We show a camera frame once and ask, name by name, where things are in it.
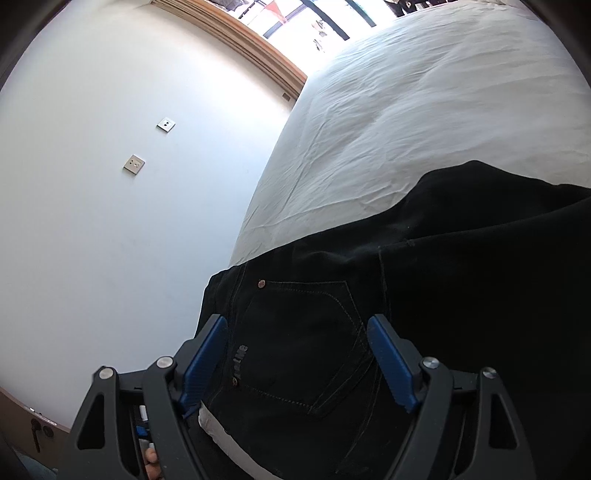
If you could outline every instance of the electrical outlet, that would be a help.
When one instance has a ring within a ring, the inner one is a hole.
[[[144,164],[145,162],[141,158],[136,157],[135,155],[131,155],[131,158],[127,162],[125,162],[123,168],[129,170],[134,175],[137,175],[138,172],[144,166]]]
[[[170,129],[176,125],[176,122],[173,122],[170,118],[163,118],[162,121],[158,124],[158,126],[164,130],[165,132],[170,132]]]

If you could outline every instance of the jeans back pocket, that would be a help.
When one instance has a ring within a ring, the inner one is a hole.
[[[309,414],[328,413],[371,364],[365,327],[345,281],[266,280],[236,314],[232,343],[242,349],[241,386]]]

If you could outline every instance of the white wall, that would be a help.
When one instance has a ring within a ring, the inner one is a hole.
[[[193,337],[291,108],[144,3],[73,0],[0,92],[0,386],[67,426],[100,365]]]

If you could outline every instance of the metal screw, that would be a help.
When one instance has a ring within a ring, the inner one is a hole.
[[[482,369],[482,375],[484,375],[486,378],[490,378],[492,380],[493,378],[496,378],[498,373],[492,367],[484,367],[484,369]]]
[[[423,358],[423,365],[427,368],[435,370],[439,367],[439,360],[437,360],[434,356],[426,356]]]
[[[113,376],[113,373],[113,369],[107,367],[99,372],[99,377],[103,380],[107,380],[108,378],[111,378]]]
[[[160,358],[158,358],[156,365],[158,365],[159,368],[168,368],[168,367],[170,367],[170,365],[173,364],[173,362],[174,362],[174,360],[172,359],[172,357],[161,356]]]

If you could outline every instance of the bed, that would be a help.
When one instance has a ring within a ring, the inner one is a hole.
[[[591,89],[517,0],[459,0],[398,19],[309,78],[245,216],[231,265],[383,212],[420,177],[477,159],[591,187]],[[202,407],[200,424],[257,466]]]

